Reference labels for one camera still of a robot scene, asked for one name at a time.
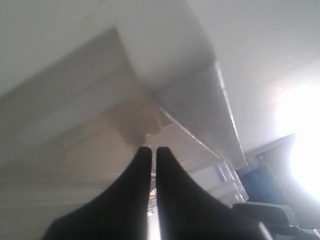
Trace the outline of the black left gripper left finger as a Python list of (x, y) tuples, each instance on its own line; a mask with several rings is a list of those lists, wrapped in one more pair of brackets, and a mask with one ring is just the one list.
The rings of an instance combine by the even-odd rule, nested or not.
[(44, 240), (145, 240), (152, 151), (140, 147), (132, 161), (99, 196), (49, 226)]

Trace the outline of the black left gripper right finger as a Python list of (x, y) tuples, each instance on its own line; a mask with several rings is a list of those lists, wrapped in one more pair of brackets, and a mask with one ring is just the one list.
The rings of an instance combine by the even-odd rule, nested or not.
[(156, 191), (163, 240), (270, 240), (263, 223), (204, 191), (168, 147), (156, 151)]

